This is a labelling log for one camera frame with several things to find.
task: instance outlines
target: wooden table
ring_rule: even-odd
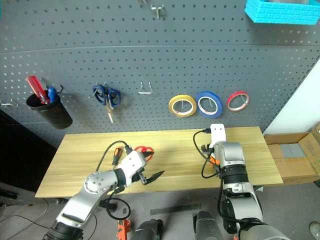
[[[155,154],[145,167],[146,177],[165,170],[157,181],[146,186],[135,182],[125,189],[125,193],[218,187],[218,178],[201,177],[204,160],[192,141],[196,131],[198,129],[66,134],[35,196],[53,198],[76,194],[85,177],[95,171],[105,148],[116,140],[124,140],[133,148],[141,145],[153,147]],[[283,183],[259,127],[226,128],[226,136],[229,142],[241,143],[253,185]],[[211,136],[200,133],[196,142],[198,146],[209,144]],[[113,152],[114,148],[104,159],[101,171],[112,168]],[[205,174],[210,173],[213,169],[207,165]]]

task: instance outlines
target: pegboard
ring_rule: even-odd
[[[244,0],[4,1],[0,20],[0,98],[18,108],[7,114],[54,146],[66,133],[129,132],[226,127],[267,128],[319,59],[315,26],[254,24]],[[164,5],[156,19],[150,5]],[[26,105],[32,94],[25,77],[64,87],[61,101],[73,118],[63,130],[51,127]],[[92,85],[106,82],[122,102],[111,124]],[[139,95],[140,82],[153,94]],[[201,91],[220,96],[218,118],[199,113],[175,117],[168,110],[177,94]],[[225,107],[235,91],[250,105]]]

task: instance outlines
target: blue plastic basket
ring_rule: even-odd
[[[247,0],[244,11],[254,23],[315,25],[320,18],[320,3],[316,0],[309,0],[309,4]]]

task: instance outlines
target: concrete floor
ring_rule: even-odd
[[[256,193],[261,201],[264,222],[278,228],[292,240],[314,240],[309,233],[311,221],[320,222],[320,188],[313,183],[265,187],[263,192]],[[126,200],[132,209],[129,220],[135,229],[143,221],[162,219],[164,222],[164,240],[194,240],[194,213],[206,210],[216,216],[218,188],[205,188],[184,191],[164,191],[152,193],[122,194],[120,198]],[[46,204],[3,206],[0,208],[0,220],[10,215],[21,215],[29,219],[36,219],[46,208]],[[151,213],[164,211],[164,208],[189,205],[192,210],[170,212],[163,214]],[[54,222],[62,204],[55,204],[52,200],[49,209],[37,223],[50,227]],[[95,213],[97,228],[91,240],[114,240],[117,232],[117,221],[111,219],[103,208]],[[29,222],[19,217],[11,217],[0,223],[0,240],[7,240],[10,236],[28,225]],[[84,240],[87,240],[95,226],[91,219],[84,230]],[[32,225],[12,240],[42,239],[47,229]],[[225,239],[231,236],[224,234]]]

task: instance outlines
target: tape roll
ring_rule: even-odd
[[[205,110],[200,103],[200,101],[202,99],[209,99],[210,101],[212,101],[215,105],[215,108],[216,108],[215,111],[210,112],[210,111]],[[200,111],[200,114],[202,116],[205,116],[207,118],[217,118],[221,115],[222,102],[221,102],[219,96],[214,94],[213,92],[202,91],[196,95],[195,100],[196,100],[198,109]]]
[[[181,101],[186,101],[186,102],[190,103],[191,108],[188,111],[184,111],[184,112],[175,110],[174,109],[175,104],[178,102],[181,102]],[[177,117],[185,118],[185,117],[189,117],[189,116],[193,115],[196,112],[197,104],[192,96],[181,94],[181,95],[174,96],[173,98],[170,99],[169,110]]]
[[[237,96],[245,96],[246,99],[243,100],[244,103],[239,107],[230,107],[230,102]],[[239,112],[239,111],[245,109],[249,105],[249,102],[250,102],[250,97],[249,97],[248,93],[246,93],[245,91],[237,91],[237,92],[230,95],[230,97],[226,101],[226,106],[231,112]]]

